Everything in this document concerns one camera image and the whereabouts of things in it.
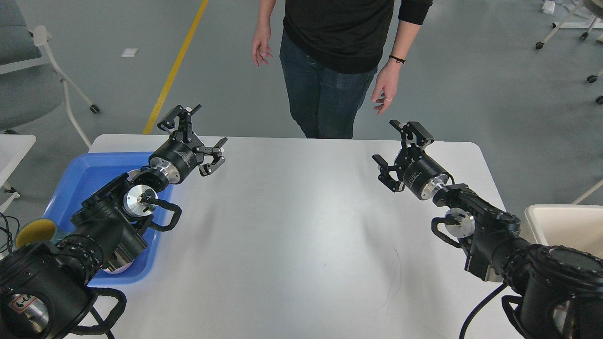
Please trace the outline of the person's right hand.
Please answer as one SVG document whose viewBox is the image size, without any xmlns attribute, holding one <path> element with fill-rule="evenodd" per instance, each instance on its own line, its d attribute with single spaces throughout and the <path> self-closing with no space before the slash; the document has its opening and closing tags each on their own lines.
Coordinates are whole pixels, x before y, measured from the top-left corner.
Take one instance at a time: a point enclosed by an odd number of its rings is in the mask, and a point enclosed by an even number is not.
<svg viewBox="0 0 603 339">
<path fill-rule="evenodd" d="M 256 29 L 252 39 L 251 56 L 254 66 L 269 64 L 269 60 L 273 58 L 272 49 L 269 45 L 271 37 L 271 28 L 269 23 L 260 23 L 256 25 Z"/>
</svg>

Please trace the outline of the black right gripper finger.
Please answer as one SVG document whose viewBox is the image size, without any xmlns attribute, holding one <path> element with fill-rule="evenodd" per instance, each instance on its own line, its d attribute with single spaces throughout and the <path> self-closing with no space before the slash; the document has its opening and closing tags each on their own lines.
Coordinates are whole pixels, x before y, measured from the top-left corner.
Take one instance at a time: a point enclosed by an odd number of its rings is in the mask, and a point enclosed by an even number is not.
<svg viewBox="0 0 603 339">
<path fill-rule="evenodd" d="M 396 167 L 393 167 L 388 164 L 388 162 L 379 154 L 373 154 L 371 156 L 373 161 L 377 163 L 379 169 L 378 179 L 381 183 L 383 183 L 388 189 L 394 193 L 404 191 L 405 185 L 400 180 L 394 179 L 390 172 L 394 171 Z"/>
<path fill-rule="evenodd" d="M 435 141 L 433 135 L 417 121 L 402 124 L 398 120 L 390 120 L 389 123 L 401 135 L 401 149 L 396 161 L 417 161 L 426 154 L 425 148 Z"/>
</svg>

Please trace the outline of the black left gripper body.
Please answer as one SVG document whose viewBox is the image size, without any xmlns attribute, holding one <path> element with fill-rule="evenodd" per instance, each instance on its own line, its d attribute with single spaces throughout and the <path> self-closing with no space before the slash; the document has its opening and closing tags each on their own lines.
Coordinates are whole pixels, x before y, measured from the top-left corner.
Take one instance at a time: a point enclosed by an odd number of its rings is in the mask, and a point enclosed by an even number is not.
<svg viewBox="0 0 603 339">
<path fill-rule="evenodd" d="M 195 169 L 202 176 L 207 176 L 207 168 L 203 165 L 205 154 L 202 141 L 181 142 L 168 140 L 163 143 L 151 156 L 148 162 L 152 168 L 158 169 L 168 182 L 173 185 L 182 183 Z"/>
</svg>

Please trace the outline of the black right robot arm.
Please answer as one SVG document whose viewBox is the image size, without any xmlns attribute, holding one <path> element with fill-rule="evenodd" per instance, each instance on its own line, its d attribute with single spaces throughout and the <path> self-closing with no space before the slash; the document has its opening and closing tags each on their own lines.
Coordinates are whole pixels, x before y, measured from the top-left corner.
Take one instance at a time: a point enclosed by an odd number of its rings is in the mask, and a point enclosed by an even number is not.
<svg viewBox="0 0 603 339">
<path fill-rule="evenodd" d="M 448 208 L 433 218 L 431 231 L 446 244 L 462 249 L 464 269 L 483 281 L 499 281 L 467 316 L 459 337 L 474 316 L 502 290 L 502 308 L 525 339 L 600 339 L 603 336 L 602 260 L 564 245 L 532 244 L 521 237 L 518 217 L 489 204 L 454 177 L 425 148 L 433 136 L 416 121 L 391 120 L 401 149 L 393 164 L 374 154 L 379 181 L 389 190 L 409 189 L 419 200 Z"/>
</svg>

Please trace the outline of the person's left hand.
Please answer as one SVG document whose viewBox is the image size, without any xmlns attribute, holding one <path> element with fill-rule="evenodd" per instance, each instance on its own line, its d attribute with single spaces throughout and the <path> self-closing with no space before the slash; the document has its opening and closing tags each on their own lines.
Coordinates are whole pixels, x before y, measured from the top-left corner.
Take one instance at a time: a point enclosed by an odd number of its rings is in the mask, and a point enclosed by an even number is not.
<svg viewBox="0 0 603 339">
<path fill-rule="evenodd" d="M 373 109 L 377 115 L 384 114 L 392 104 L 397 92 L 400 79 L 400 69 L 403 63 L 390 58 L 379 71 L 375 80 L 375 87 L 371 94 Z"/>
</svg>

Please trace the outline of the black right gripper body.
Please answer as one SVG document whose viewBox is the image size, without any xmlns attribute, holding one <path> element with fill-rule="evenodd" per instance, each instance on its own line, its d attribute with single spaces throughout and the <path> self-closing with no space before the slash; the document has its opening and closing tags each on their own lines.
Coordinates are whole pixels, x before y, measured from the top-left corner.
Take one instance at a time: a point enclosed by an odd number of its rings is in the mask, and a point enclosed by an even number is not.
<svg viewBox="0 0 603 339">
<path fill-rule="evenodd" d="M 396 157 L 396 173 L 400 180 L 396 192 L 408 187 L 423 201 L 432 198 L 450 180 L 450 174 L 422 152 L 400 151 Z"/>
</svg>

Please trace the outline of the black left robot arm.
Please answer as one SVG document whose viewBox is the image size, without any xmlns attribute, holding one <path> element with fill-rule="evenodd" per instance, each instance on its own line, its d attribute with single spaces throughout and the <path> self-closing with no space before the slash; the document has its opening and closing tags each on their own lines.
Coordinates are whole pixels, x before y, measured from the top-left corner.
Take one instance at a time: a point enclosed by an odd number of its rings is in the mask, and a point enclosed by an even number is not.
<svg viewBox="0 0 603 339">
<path fill-rule="evenodd" d="M 1 260 L 3 339 L 114 337 L 126 296 L 89 283 L 100 270 L 116 272 L 132 263 L 148 247 L 148 229 L 174 229 L 182 210 L 159 192 L 181 184 L 196 168 L 208 176 L 224 163 L 228 139 L 208 147 L 193 132 L 191 118 L 200 108 L 170 110 L 157 125 L 170 136 L 148 165 L 117 176 L 84 200 L 71 217 L 71 233 L 54 242 L 32 241 Z"/>
</svg>

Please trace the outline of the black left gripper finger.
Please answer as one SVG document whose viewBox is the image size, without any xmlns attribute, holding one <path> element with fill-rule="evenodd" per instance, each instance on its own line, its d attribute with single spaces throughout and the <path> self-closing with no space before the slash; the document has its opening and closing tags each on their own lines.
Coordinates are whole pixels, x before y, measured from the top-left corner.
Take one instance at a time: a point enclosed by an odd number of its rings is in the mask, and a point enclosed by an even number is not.
<svg viewBox="0 0 603 339">
<path fill-rule="evenodd" d="M 225 161 L 223 146 L 228 142 L 228 137 L 221 138 L 213 147 L 196 146 L 196 165 L 202 177 L 213 174 Z"/>
<path fill-rule="evenodd" d="M 190 109 L 177 105 L 157 123 L 157 128 L 168 132 L 175 141 L 185 144 L 202 144 L 192 127 L 192 116 L 201 107 L 202 105 L 196 105 Z"/>
</svg>

